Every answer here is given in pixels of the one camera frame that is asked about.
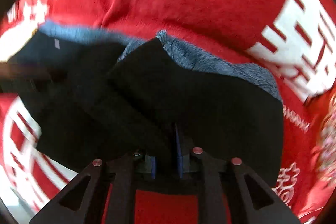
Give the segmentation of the red embroidered floral pillow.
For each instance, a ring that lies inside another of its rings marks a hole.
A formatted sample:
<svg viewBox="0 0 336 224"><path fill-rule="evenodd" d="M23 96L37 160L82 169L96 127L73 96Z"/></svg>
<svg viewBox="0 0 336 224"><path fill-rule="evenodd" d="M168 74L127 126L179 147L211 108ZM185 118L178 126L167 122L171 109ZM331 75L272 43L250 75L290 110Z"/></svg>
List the red embroidered floral pillow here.
<svg viewBox="0 0 336 224"><path fill-rule="evenodd" d="M315 125L317 143L314 171L320 180L335 187L335 92L323 101Z"/></svg>

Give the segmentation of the red blanket white characters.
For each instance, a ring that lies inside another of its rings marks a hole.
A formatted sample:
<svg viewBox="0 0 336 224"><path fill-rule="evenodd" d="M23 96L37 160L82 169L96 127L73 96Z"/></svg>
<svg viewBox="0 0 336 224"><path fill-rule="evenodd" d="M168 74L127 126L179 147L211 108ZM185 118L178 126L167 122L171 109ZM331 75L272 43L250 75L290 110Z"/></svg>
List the red blanket white characters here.
<svg viewBox="0 0 336 224"><path fill-rule="evenodd" d="M229 63L268 70L282 99L284 133L271 189L299 223L319 221L335 188L314 171L315 119L335 92L333 0L16 0L1 20L1 61L9 63L38 31L79 43L88 31L146 42L165 32ZM18 91L49 81L16 80L1 95L1 167L34 216L95 160L75 171L38 151L42 130ZM176 193L177 178L155 174L136 188L134 223L200 223L197 196Z"/></svg>

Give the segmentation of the black pants blue patterned waistband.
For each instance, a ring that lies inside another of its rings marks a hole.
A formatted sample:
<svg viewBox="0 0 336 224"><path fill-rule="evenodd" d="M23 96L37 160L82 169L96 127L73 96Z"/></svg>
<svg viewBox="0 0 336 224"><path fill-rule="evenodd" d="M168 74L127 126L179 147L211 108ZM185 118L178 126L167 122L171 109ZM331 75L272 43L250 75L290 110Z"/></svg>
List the black pants blue patterned waistband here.
<svg viewBox="0 0 336 224"><path fill-rule="evenodd" d="M35 91L18 91L41 127L39 152L75 171L96 158L145 153L155 157L156 178L168 180L178 178L178 145L189 138L276 184L282 99L268 70L229 63L165 32L147 42L83 35L79 43L38 31L9 58L50 74Z"/></svg>

